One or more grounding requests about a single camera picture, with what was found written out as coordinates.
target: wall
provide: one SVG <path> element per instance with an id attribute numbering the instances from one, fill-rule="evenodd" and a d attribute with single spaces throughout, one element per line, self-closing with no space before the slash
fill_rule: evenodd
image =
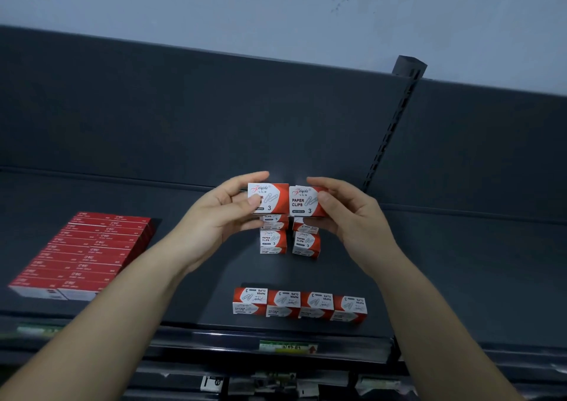
<path id="1" fill-rule="evenodd" d="M 567 0 L 0 0 L 0 24 L 567 95 Z"/>

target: hand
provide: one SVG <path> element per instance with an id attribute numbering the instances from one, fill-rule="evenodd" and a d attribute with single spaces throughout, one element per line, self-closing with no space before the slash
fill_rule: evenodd
<path id="1" fill-rule="evenodd" d="M 401 253 L 378 202 L 350 183 L 327 177 L 308 177 L 319 192 L 321 207 L 330 218 L 306 218 L 305 223 L 336 234 L 351 258 L 371 277 L 381 259 Z"/>
<path id="2" fill-rule="evenodd" d="M 266 180 L 269 175 L 267 171 L 258 171 L 233 177 L 207 192 L 160 241 L 168 256 L 180 260 L 185 274 L 197 269 L 234 233 L 262 226 L 263 222 L 251 214 L 260 205 L 260 196 L 248 198 L 248 193 L 240 190 L 248 183 Z"/>

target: forearm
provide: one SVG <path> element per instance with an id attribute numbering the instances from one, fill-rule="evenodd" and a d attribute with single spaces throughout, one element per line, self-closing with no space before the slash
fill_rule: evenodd
<path id="1" fill-rule="evenodd" d="M 372 276 L 423 400 L 522 399 L 401 251 L 376 262 Z"/>
<path id="2" fill-rule="evenodd" d="M 185 268 L 163 259 L 166 253 L 157 244 L 132 262 L 0 389 L 0 398 L 118 398 L 183 277 Z"/>

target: person's left hand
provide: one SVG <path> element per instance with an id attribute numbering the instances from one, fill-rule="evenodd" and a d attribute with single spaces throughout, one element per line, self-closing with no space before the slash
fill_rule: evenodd
<path id="1" fill-rule="evenodd" d="M 258 171 L 233 177 L 207 192 L 156 246 L 161 243 L 168 256 L 180 260 L 186 274 L 197 269 L 232 234 L 262 226 L 263 222 L 252 215 L 260 205 L 260 196 L 248 198 L 248 193 L 240 190 L 269 175 L 268 171 Z"/>

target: stack of red boxes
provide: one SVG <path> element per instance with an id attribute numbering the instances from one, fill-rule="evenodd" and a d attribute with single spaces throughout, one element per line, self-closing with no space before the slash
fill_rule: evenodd
<path id="1" fill-rule="evenodd" d="M 149 244 L 149 217 L 79 212 L 10 283 L 23 297 L 92 300 Z"/>

